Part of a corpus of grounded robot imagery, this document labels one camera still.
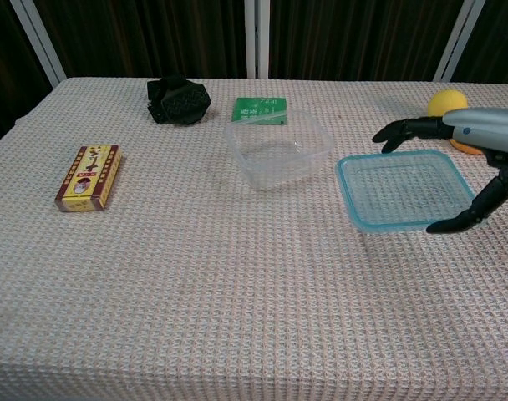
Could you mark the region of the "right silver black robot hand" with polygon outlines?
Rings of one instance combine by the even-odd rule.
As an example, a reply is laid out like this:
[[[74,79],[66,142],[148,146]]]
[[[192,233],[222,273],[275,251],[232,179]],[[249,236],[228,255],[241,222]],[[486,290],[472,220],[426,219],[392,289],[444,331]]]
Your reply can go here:
[[[487,164],[498,170],[498,176],[482,189],[468,209],[454,218],[429,225],[427,233],[468,231],[508,201],[508,109],[474,107],[451,110],[442,116],[396,120],[377,132],[373,142],[382,143],[382,152],[387,154],[414,138],[455,140],[480,150]]]

